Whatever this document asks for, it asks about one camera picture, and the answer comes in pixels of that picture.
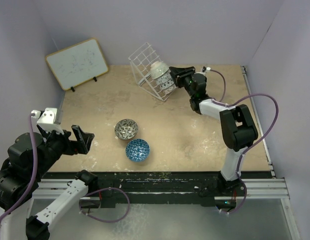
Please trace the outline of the green and white bowl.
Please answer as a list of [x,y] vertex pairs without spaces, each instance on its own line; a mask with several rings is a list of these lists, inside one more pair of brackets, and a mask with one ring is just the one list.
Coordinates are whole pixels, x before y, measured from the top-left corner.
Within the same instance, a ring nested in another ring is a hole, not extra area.
[[150,76],[153,80],[158,79],[169,70],[166,63],[162,61],[156,61],[150,66]]

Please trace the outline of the light blue patterned bowl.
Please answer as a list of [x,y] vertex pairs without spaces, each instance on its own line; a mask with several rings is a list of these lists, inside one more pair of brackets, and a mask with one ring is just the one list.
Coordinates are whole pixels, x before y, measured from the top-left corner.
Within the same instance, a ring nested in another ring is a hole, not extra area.
[[170,88],[170,87],[174,87],[174,86],[175,86],[174,81],[170,79],[170,80],[168,80],[168,81],[163,82],[162,84],[160,84],[160,85],[159,85],[159,88],[160,88],[161,91],[164,91],[164,90],[166,90],[166,89],[168,89],[168,88]]

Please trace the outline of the grey patterned bowl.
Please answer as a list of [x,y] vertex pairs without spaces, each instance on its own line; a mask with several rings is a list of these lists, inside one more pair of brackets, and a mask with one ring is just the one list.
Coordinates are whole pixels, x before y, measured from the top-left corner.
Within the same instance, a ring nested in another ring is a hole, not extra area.
[[122,119],[115,125],[114,133],[121,140],[130,140],[137,135],[138,130],[139,126],[134,120]]

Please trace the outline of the dark blue triangle-pattern bowl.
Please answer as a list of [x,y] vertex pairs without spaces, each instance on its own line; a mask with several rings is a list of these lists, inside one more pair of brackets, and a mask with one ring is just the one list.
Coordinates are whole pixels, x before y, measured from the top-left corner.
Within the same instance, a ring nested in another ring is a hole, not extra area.
[[145,161],[149,156],[150,146],[143,139],[134,139],[127,144],[125,154],[132,162],[140,163]]

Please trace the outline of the red patterned bowl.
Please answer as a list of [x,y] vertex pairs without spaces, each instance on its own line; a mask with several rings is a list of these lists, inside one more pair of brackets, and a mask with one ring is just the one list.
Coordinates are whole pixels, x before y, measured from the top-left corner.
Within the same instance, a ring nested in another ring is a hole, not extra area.
[[164,73],[162,76],[155,79],[157,85],[165,83],[168,80],[172,80],[171,74],[169,72]]

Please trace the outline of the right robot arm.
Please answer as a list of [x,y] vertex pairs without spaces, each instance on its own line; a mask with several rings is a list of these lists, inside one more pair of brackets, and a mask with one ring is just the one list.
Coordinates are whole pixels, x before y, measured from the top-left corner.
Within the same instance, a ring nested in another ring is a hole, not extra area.
[[230,106],[207,94],[207,72],[221,74],[205,66],[200,72],[197,72],[193,66],[169,67],[174,85],[184,88],[188,93],[191,109],[199,115],[209,116],[220,122],[226,155],[223,167],[218,174],[217,190],[221,195],[228,196],[241,183],[244,151],[253,145],[259,134],[247,105]]

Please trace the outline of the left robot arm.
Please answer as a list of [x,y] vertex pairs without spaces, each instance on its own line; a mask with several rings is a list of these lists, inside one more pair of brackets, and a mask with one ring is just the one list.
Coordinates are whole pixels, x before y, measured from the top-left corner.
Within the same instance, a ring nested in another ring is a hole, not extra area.
[[43,176],[62,155],[86,155],[95,137],[72,125],[63,130],[39,132],[30,130],[20,135],[7,152],[8,158],[0,170],[0,240],[47,240],[50,231],[68,209],[84,195],[98,191],[97,176],[86,170],[75,175],[67,189],[49,206],[30,215],[33,193]]

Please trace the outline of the small whiteboard with wooden frame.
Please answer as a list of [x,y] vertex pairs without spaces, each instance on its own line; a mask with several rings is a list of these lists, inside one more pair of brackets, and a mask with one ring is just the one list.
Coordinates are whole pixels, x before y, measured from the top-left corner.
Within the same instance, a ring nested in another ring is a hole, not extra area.
[[109,71],[101,47],[96,38],[90,38],[45,57],[45,61],[64,91]]

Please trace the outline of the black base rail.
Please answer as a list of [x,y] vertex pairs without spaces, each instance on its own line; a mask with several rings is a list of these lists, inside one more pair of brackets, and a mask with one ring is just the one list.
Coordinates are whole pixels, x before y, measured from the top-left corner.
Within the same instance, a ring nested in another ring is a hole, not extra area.
[[81,200],[84,208],[114,208],[117,204],[200,205],[236,207],[237,197],[246,197],[242,180],[227,182],[218,171],[95,172],[95,183]]

